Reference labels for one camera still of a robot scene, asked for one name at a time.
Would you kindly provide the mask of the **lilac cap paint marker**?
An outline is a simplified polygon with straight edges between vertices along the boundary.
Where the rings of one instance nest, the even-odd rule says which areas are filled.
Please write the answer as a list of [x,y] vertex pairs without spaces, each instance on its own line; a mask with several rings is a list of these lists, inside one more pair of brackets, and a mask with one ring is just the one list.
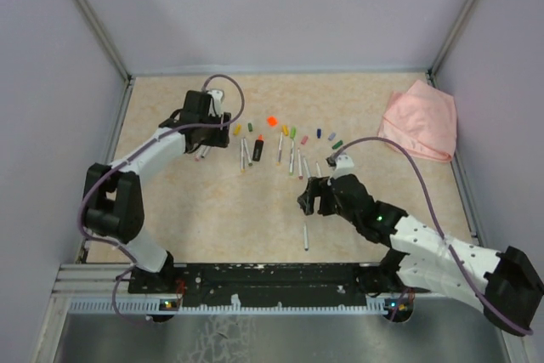
[[321,173],[321,170],[320,170],[320,164],[318,162],[315,163],[315,166],[316,166],[316,173],[317,173],[317,176],[320,178],[322,177],[322,173]]

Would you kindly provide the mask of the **lime cap white marker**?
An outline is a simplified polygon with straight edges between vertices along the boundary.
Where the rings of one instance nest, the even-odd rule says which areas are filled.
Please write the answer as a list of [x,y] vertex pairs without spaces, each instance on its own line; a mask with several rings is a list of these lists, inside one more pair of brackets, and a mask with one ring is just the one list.
[[294,138],[290,138],[291,148],[290,148],[290,159],[289,159],[289,176],[294,174],[294,163],[295,163],[295,141]]

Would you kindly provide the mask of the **yellow marker pen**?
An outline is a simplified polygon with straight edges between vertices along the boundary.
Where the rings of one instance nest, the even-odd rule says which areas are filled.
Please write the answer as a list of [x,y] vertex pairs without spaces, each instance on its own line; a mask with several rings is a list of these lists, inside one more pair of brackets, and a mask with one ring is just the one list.
[[278,148],[277,148],[277,154],[276,154],[276,165],[277,166],[280,166],[280,164],[281,164],[283,139],[284,139],[284,133],[281,132],[280,136],[279,136]]

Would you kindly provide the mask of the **blue cap white marker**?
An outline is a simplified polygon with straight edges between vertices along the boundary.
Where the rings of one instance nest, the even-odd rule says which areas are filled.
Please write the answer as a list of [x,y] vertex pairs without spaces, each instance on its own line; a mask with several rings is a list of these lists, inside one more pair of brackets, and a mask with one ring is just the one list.
[[307,160],[307,158],[305,156],[302,157],[302,160],[303,160],[303,169],[304,169],[306,178],[309,179],[309,178],[312,177],[312,175],[311,175],[311,172],[309,170],[308,160]]

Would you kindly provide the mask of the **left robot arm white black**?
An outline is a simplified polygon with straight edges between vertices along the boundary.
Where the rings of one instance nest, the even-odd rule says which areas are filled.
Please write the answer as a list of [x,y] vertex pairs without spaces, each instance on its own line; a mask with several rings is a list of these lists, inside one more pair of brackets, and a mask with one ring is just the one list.
[[166,165],[201,147],[229,144],[231,114],[224,111],[224,91],[190,90],[180,109],[158,125],[139,148],[110,164],[87,171],[81,231],[100,242],[116,243],[158,292],[175,286],[177,272],[167,266],[168,252],[145,228],[143,187]]

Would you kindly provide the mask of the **dark green marker cap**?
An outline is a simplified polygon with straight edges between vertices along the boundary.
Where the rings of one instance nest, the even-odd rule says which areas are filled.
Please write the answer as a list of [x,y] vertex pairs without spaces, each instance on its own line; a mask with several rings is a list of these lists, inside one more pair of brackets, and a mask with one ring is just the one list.
[[333,149],[333,150],[336,150],[336,149],[340,148],[342,145],[343,145],[343,141],[342,141],[342,140],[339,140],[338,142],[336,142],[336,144],[334,144],[334,145],[332,146],[332,149]]

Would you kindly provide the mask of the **black cap white marker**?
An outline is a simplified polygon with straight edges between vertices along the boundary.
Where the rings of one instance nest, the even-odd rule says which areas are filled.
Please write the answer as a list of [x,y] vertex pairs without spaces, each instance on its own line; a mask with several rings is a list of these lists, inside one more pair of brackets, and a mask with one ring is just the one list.
[[201,159],[205,159],[209,153],[209,151],[212,149],[211,146],[207,146],[203,152],[201,153]]

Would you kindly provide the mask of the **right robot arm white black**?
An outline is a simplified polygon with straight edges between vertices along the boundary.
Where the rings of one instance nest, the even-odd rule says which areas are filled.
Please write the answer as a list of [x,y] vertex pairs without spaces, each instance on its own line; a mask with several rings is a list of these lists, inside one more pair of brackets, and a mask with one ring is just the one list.
[[504,332],[532,334],[543,298],[543,281],[528,256],[479,247],[440,235],[405,210],[376,201],[353,174],[311,178],[297,204],[306,215],[337,215],[368,241],[388,247],[393,261],[379,273],[381,284],[438,293],[473,307]]

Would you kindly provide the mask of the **black orange highlighter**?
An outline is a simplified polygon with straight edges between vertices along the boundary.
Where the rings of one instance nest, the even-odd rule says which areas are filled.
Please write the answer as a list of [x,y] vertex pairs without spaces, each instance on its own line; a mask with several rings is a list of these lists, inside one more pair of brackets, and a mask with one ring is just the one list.
[[261,159],[261,155],[264,150],[264,137],[262,134],[260,134],[257,139],[254,142],[253,150],[252,150],[252,161],[253,162],[259,162]]

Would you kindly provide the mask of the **pink cap paint marker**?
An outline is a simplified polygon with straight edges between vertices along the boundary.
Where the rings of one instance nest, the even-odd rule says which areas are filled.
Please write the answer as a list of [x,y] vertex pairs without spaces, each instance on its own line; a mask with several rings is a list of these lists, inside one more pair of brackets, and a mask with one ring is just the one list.
[[303,180],[303,161],[299,148],[297,148],[297,177],[299,180]]

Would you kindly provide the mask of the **green cap white marker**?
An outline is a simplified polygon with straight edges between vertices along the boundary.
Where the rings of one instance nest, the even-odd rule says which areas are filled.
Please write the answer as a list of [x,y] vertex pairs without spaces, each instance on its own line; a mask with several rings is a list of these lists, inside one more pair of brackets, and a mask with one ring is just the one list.
[[251,167],[252,166],[252,154],[251,154],[251,151],[249,150],[249,145],[247,143],[247,138],[243,138],[242,142],[243,142],[244,152],[245,152],[245,155],[246,155],[247,166]]

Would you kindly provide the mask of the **orange highlighter cap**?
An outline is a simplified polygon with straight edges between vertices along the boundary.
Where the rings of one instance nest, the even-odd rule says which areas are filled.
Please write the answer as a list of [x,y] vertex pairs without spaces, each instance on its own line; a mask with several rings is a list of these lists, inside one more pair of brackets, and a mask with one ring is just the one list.
[[271,126],[271,127],[274,127],[277,125],[278,121],[277,119],[274,117],[274,116],[269,116],[267,118],[267,123]]

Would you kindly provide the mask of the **small blue cap marker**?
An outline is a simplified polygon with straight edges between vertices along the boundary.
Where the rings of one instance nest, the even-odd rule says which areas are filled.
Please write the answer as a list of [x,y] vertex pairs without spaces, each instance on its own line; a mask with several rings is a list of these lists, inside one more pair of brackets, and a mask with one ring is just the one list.
[[306,223],[303,225],[303,248],[306,252],[309,250],[309,231]]

